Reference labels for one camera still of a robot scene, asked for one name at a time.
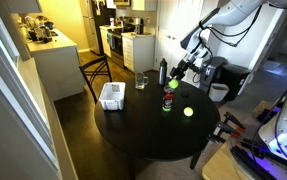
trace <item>table leg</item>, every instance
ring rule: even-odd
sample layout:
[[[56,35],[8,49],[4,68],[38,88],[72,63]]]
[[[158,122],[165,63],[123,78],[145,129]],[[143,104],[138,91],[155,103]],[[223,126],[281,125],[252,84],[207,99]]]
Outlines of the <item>table leg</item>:
[[[135,180],[135,159],[132,156],[127,156],[127,164],[130,180]]]
[[[196,163],[199,160],[201,153],[202,152],[199,152],[192,157],[191,164],[190,164],[191,169],[195,169]]]

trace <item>oven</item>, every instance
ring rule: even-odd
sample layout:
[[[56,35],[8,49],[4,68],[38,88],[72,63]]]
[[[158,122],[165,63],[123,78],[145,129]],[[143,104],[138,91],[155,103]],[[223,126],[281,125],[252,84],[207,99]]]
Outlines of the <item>oven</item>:
[[[121,33],[114,30],[108,30],[110,33],[110,49],[111,49],[111,60],[124,68],[124,58],[123,58],[123,44]]]

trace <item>wooden floor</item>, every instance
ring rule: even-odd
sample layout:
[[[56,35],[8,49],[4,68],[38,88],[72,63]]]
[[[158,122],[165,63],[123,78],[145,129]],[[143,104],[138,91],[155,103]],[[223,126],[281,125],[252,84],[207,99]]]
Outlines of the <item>wooden floor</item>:
[[[97,56],[89,52],[81,53],[81,64],[95,57]],[[110,60],[109,65],[114,82],[134,77],[132,72],[120,68]],[[104,80],[100,79],[98,88],[95,88],[97,95],[108,78]],[[78,177],[80,180],[126,180],[126,156],[113,148],[99,133],[94,121],[94,100],[88,87],[84,88],[83,93],[55,101]],[[143,168],[145,162],[141,164],[139,167]]]

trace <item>black round table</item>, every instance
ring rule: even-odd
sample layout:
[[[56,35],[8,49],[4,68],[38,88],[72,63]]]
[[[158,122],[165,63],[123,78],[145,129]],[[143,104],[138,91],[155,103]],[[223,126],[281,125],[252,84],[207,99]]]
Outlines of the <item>black round table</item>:
[[[179,82],[169,112],[162,109],[163,86],[158,85],[158,72],[145,73],[149,84],[143,91],[135,88],[135,79],[126,81],[123,110],[104,111],[95,106],[95,122],[102,136],[129,157],[172,161],[193,156],[194,168],[220,120],[217,107],[202,90]],[[193,115],[183,110],[191,107]],[[133,161],[130,176],[133,175]]]

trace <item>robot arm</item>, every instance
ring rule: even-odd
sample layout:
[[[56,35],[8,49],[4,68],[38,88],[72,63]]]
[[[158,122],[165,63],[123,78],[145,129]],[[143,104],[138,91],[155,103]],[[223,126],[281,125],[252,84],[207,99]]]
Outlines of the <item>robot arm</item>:
[[[188,56],[183,58],[177,68],[171,70],[171,78],[182,79],[185,71],[191,67],[196,58],[203,58],[207,54],[202,38],[201,31],[209,25],[237,25],[246,19],[255,9],[264,3],[269,2],[275,7],[287,8],[287,0],[231,0],[221,8],[211,11],[199,24],[186,35],[180,42],[181,47],[188,52]]]

